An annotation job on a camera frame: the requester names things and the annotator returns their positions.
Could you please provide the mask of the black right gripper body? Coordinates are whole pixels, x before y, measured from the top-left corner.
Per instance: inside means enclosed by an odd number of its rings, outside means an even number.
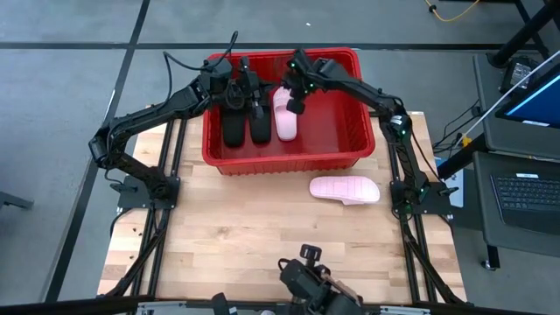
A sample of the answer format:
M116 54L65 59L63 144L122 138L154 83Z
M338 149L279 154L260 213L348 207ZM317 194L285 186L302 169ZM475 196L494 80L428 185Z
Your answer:
M290 91L290 97L299 102L317 90L313 79L309 76L310 68L296 61L288 61L283 73L282 86Z

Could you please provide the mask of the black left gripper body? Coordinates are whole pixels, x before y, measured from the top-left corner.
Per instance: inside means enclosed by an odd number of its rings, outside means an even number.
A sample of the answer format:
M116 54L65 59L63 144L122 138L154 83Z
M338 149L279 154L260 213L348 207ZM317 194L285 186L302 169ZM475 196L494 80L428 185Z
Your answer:
M245 105L244 94L232 78L219 80L211 78L202 71L202 86L210 95L212 102L229 109L242 109Z

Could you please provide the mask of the pink rubber slide sandal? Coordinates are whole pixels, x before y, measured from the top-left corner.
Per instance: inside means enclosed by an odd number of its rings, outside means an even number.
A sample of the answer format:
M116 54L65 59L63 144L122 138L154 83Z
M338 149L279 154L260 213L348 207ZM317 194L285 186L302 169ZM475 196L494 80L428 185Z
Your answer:
M276 133L282 141L294 140L298 133L297 115L288 110L290 100L290 90L284 87L279 87L272 98Z
M309 184L310 194L319 199L338 200L343 205L374 204L381 198L377 184L363 176L323 176Z

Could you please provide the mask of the black rubber slide sandal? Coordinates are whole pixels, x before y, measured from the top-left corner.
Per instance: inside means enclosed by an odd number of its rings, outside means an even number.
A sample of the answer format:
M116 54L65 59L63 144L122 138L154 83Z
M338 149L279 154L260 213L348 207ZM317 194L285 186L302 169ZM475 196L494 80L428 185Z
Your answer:
M243 109L220 109L220 122L224 144L229 148L243 145L246 114Z
M248 113L250 136L254 144L267 144L271 139L270 103L261 100L262 117L257 118L251 109Z

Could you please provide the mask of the red plastic bin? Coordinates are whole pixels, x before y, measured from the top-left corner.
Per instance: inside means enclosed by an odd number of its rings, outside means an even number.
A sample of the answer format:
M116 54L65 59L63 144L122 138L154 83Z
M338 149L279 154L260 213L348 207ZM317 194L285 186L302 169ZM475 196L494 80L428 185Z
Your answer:
M231 62L240 65L248 56L250 68L273 83L268 92L271 113L271 139L266 144L253 143L249 114L245 120L243 145L229 148L221 130L221 110L213 108L203 115L202 158L223 175L248 175L275 172L305 172L346 169L375 148L372 123L365 105L340 91L317 91L304 101L305 110L297 115L297 136L282 141L272 108L273 94L287 69L290 51L236 53Z

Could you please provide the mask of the white blue box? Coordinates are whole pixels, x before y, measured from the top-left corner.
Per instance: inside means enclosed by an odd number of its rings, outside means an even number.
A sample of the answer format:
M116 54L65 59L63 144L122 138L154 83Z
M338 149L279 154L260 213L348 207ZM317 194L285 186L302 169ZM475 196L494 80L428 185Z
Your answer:
M452 206L462 208L464 206L464 188L465 188L465 176L464 170L452 174L448 179L444 181L448 188L456 188L456 191L451 193L449 200Z

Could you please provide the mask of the black power adapter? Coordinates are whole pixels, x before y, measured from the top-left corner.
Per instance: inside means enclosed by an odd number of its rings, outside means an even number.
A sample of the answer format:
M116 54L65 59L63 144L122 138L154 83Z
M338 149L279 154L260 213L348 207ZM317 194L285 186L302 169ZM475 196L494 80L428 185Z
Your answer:
M507 65L506 72L500 85L500 91L505 94L527 74L537 68L537 66L537 61L528 56L512 58Z

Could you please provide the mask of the black stand pole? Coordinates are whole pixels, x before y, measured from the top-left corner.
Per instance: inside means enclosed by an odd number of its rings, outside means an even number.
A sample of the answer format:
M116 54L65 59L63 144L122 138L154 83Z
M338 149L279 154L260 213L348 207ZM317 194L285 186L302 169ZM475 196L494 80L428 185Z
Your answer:
M560 30L560 0L543 0L543 7L530 17L523 6L522 0L512 0L519 11L524 26L494 54L488 54L487 60L493 67L505 67L510 59L518 53L530 39L535 43L535 49L544 59L550 57L548 48L544 45L539 31L550 21L554 20Z

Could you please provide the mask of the grey stand foot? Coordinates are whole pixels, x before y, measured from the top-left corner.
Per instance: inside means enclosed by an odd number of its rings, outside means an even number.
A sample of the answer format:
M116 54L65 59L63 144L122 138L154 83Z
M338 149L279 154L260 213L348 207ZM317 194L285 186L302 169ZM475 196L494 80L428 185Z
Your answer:
M23 210L30 210L33 204L32 200L19 198L18 196L0 191L0 209L13 206Z

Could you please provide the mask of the black monitor blue screen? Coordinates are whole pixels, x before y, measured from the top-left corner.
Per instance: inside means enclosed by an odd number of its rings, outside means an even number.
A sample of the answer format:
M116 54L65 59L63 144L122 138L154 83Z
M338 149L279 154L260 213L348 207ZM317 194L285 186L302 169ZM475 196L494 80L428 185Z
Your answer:
M497 118L560 130L560 63L501 107Z

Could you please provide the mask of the black laptop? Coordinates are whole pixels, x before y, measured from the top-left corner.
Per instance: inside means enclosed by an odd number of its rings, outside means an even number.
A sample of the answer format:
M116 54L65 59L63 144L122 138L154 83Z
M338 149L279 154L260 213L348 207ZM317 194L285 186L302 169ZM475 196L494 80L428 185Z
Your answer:
M488 229L560 236L560 163L476 153L473 165Z

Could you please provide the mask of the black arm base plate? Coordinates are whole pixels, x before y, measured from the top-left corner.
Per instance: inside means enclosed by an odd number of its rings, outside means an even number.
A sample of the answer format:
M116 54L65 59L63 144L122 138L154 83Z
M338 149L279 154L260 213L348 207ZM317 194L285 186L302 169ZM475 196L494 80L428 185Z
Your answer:
M426 182L421 188L413 190L403 181L391 181L389 190L392 210L396 214L447 215L452 213L450 196L458 188L441 182Z
M120 193L117 206L120 208L173 209L177 205L180 178L167 177L169 196L166 199L152 199L145 184L137 178L126 176L122 184L111 183L109 186Z

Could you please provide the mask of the black diagonal frame brace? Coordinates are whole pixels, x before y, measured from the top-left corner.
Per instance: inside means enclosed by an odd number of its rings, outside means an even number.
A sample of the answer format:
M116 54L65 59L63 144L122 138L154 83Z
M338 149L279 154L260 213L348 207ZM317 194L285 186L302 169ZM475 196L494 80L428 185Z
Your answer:
M156 212L157 210L155 209L152 235L147 246L147 253L143 254L143 257L140 258L139 257L140 247L139 247L137 256L134 257L134 262L127 269L124 276L117 282L115 287L107 293L107 296L121 297L126 293L127 290L131 290L132 282L135 276L137 275L140 266L143 264L144 261L147 262L149 258L153 255L153 252L156 251L156 246L158 245L159 242L158 225L161 221L161 219L158 220L158 216L156 215Z
M465 305L466 302L452 291L452 288L431 263L422 216L420 214L407 214L407 216L409 218L409 232L407 233L409 247L414 253L414 262L420 263L428 301L436 303L438 301L436 292L438 292L446 304Z

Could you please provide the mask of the silver metal bracket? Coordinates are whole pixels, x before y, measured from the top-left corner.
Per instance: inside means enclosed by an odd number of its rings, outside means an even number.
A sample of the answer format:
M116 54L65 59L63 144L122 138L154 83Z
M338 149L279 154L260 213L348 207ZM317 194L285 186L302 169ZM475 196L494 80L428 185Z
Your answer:
M382 305L379 315L431 315L431 311L424 308Z
M188 304L180 301L140 303L133 315L214 315L208 305Z

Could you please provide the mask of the black frame beam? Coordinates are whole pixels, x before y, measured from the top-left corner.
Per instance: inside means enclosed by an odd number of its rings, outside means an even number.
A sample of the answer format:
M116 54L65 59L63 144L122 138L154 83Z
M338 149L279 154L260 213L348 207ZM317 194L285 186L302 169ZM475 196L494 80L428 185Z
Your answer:
M173 300L156 300L149 296L137 297L96 297L91 299L68 300L50 303L14 304L0 306L0 315L115 315L133 312L140 303ZM193 305L211 304L204 300L180 301ZM382 305L405 306L429 309L431 315L542 315L525 311L511 311L477 307L466 304L440 304L419 302L416 304L366 304L363 306L364 315L378 314Z

